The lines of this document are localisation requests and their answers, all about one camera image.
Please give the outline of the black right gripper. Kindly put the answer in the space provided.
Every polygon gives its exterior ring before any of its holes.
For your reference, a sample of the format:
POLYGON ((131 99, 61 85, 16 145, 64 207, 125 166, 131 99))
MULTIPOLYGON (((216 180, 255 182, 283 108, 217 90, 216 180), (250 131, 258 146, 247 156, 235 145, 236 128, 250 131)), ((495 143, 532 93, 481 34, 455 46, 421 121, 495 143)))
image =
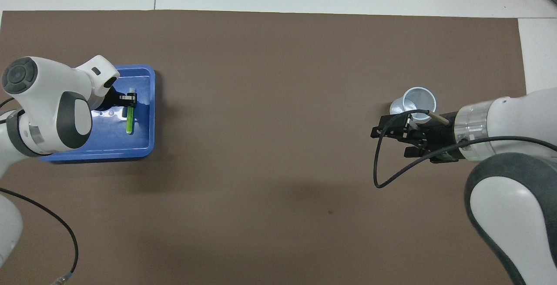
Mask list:
MULTIPOLYGON (((426 140, 426 148, 418 148, 409 146, 404 150, 404 158, 423 158, 424 156, 446 148, 456 143, 454 138, 454 120, 457 112, 444 113, 440 115, 450 121, 450 126, 444 126, 438 120, 431 119, 422 124, 422 131, 416 123, 413 122, 415 116, 413 113, 400 113, 384 115, 379 118, 378 125, 373 127, 370 133, 371 138, 379 138, 381 134, 384 137, 392 138, 398 141, 424 141, 426 140)), ((430 158, 431 163, 453 163, 459 161, 459 151, 446 151, 443 154, 430 158)))

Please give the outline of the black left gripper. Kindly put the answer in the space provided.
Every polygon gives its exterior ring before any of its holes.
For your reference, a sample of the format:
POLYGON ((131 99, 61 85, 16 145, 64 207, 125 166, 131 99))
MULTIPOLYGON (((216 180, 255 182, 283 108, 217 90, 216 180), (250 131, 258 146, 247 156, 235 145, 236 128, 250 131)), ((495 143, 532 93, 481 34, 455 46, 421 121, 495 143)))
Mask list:
POLYGON ((135 108, 137 106, 137 93, 124 95, 111 86, 102 102, 97 107, 93 108, 93 110, 103 112, 109 110, 110 108, 119 106, 135 108))

